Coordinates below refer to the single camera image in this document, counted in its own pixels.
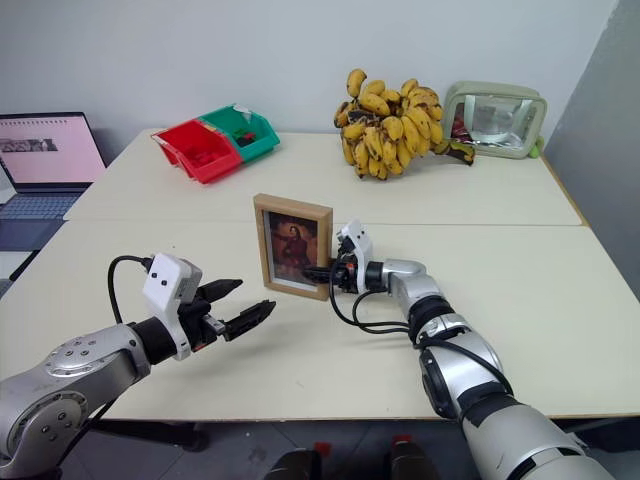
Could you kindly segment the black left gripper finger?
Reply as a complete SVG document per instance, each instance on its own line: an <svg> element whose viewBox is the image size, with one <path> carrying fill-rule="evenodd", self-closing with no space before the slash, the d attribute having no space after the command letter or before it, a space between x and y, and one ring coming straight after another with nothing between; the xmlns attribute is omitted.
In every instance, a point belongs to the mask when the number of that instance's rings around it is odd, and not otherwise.
<svg viewBox="0 0 640 480"><path fill-rule="evenodd" d="M214 303L243 284L241 279L218 279L197 289L197 296L207 303Z"/></svg>
<svg viewBox="0 0 640 480"><path fill-rule="evenodd" d="M231 342L260 325L270 316L276 302L263 300L243 310L238 316L225 323L225 340Z"/></svg>

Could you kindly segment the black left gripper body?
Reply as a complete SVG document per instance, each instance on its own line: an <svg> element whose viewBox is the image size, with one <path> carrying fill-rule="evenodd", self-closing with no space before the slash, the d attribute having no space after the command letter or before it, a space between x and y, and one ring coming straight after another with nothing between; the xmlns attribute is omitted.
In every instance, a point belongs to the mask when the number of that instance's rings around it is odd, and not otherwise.
<svg viewBox="0 0 640 480"><path fill-rule="evenodd" d="M199 351L214 343L219 337L225 339L225 321L210 315L211 304L197 296L178 308L179 323L184 330L192 351Z"/></svg>

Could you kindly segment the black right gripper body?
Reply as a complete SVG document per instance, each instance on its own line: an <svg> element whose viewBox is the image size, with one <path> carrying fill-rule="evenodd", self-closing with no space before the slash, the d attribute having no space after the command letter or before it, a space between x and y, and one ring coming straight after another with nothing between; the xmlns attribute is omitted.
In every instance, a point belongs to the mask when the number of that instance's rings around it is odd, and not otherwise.
<svg viewBox="0 0 640 480"><path fill-rule="evenodd" d="M331 279L328 287L329 295L333 295L338 289L343 293L357 294L358 288L358 263L353 253L339 253L342 257L340 262L330 264Z"/></svg>

